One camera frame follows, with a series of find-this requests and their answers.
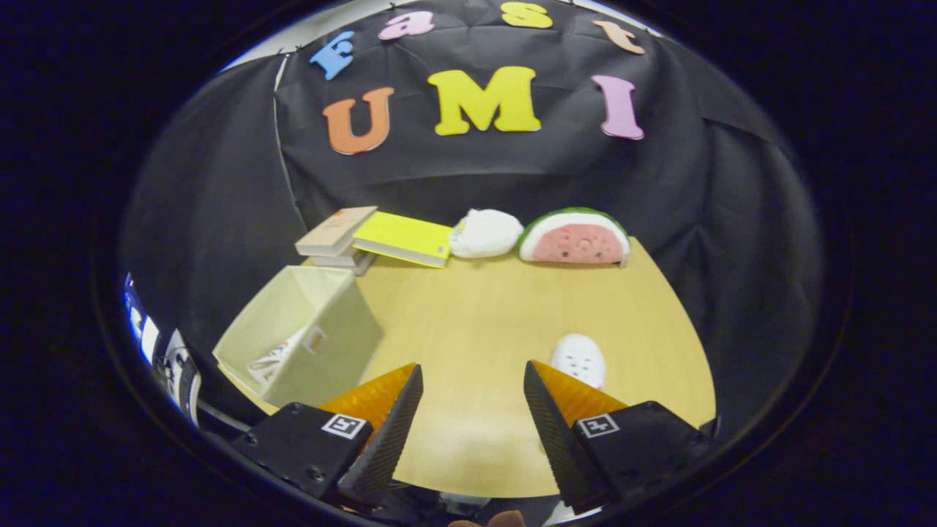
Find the letter m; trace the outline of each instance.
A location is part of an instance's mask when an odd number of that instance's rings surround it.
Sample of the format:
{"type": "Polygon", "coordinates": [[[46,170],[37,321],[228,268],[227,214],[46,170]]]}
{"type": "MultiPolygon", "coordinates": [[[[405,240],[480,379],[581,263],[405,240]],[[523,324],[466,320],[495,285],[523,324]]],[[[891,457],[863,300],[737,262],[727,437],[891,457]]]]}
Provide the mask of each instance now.
{"type": "Polygon", "coordinates": [[[469,131],[462,111],[475,127],[487,130],[500,109],[495,128],[501,131],[534,131],[540,121],[533,114],[530,81],[537,73],[530,68],[505,66],[491,76],[485,89],[476,84],[465,71],[451,69],[426,79],[439,89],[439,135],[457,135],[469,131]]]}

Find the stack of books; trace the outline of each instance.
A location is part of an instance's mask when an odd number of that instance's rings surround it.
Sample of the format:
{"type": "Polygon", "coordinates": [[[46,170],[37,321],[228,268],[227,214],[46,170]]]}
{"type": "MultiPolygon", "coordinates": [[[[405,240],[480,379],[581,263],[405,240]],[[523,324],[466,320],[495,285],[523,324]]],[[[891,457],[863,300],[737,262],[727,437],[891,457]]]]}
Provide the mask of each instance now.
{"type": "Polygon", "coordinates": [[[362,276],[378,255],[354,247],[353,235],[376,210],[376,206],[367,206],[336,211],[300,238],[295,244],[296,251],[310,257],[317,267],[349,269],[362,276]]]}
{"type": "Polygon", "coordinates": [[[452,227],[378,211],[343,208],[306,233],[296,250],[318,267],[351,269],[362,276],[379,254],[429,267],[445,267],[452,227]]]}

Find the box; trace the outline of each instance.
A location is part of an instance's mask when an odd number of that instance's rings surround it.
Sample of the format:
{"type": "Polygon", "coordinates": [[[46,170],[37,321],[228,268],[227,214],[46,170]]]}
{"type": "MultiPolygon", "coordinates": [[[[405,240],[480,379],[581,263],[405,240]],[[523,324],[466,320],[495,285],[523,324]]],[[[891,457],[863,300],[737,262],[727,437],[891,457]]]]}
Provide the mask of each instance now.
{"type": "Polygon", "coordinates": [[[357,386],[383,330],[346,269],[284,267],[234,319],[212,352],[222,370],[276,407],[319,406],[357,386]],[[304,329],[266,385],[247,366],[304,329]]]}

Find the foam letter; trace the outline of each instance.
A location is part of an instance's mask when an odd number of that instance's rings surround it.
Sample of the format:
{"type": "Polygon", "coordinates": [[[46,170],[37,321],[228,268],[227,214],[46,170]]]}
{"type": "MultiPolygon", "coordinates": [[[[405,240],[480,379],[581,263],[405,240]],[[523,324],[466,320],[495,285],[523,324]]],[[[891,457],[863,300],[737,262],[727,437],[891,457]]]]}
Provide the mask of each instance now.
{"type": "Polygon", "coordinates": [[[378,38],[381,40],[393,40],[401,38],[404,35],[422,35],[429,33],[436,27],[433,25],[433,13],[429,11],[413,11],[406,15],[392,18],[387,22],[387,27],[380,32],[378,38]]]}
{"type": "Polygon", "coordinates": [[[644,131],[634,120],[634,84],[607,75],[593,75],[592,80],[602,88],[605,95],[605,122],[602,123],[602,131],[615,137],[643,138],[644,131]]]}
{"type": "Polygon", "coordinates": [[[462,120],[462,110],[479,130],[487,130],[495,109],[500,109],[495,128],[501,131],[535,131],[540,121],[533,114],[530,80],[537,73],[530,68],[498,68],[483,90],[465,71],[450,69],[426,79],[439,89],[439,135],[457,135],[469,131],[462,120]]]}
{"type": "Polygon", "coordinates": [[[338,37],[332,39],[324,48],[318,50],[316,54],[309,59],[309,64],[318,62],[325,69],[325,80],[330,81],[338,75],[338,72],[345,69],[345,66],[351,64],[351,58],[342,53],[351,53],[351,42],[348,39],[354,35],[354,31],[345,31],[338,37]]]}
{"type": "Polygon", "coordinates": [[[544,29],[553,25],[553,19],[546,14],[546,8],[526,2],[505,2],[501,4],[504,22],[517,27],[538,27],[544,29]]]}
{"type": "Polygon", "coordinates": [[[602,20],[594,20],[592,23],[604,29],[605,35],[608,36],[608,39],[615,42],[619,48],[638,55],[643,55],[645,53],[644,48],[631,42],[631,39],[634,38],[634,35],[625,31],[624,29],[621,29],[618,24],[602,20]]]}
{"type": "Polygon", "coordinates": [[[371,129],[365,135],[351,133],[351,107],[353,98],[334,102],[322,111],[329,122],[329,143],[339,154],[361,154],[374,150],[387,139],[391,131],[390,110],[387,99],[394,93],[391,87],[378,88],[364,94],[361,99],[371,108],[371,129]]]}

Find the watermelon slice plush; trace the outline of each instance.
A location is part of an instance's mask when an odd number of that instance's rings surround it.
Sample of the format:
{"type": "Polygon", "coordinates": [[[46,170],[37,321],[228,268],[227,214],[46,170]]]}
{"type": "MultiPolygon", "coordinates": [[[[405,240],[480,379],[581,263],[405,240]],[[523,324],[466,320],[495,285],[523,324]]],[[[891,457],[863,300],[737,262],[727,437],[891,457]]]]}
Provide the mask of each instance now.
{"type": "Polygon", "coordinates": [[[566,264],[621,264],[631,255],[628,234],[614,218],[569,207],[530,223],[518,240],[521,260],[566,264]]]}

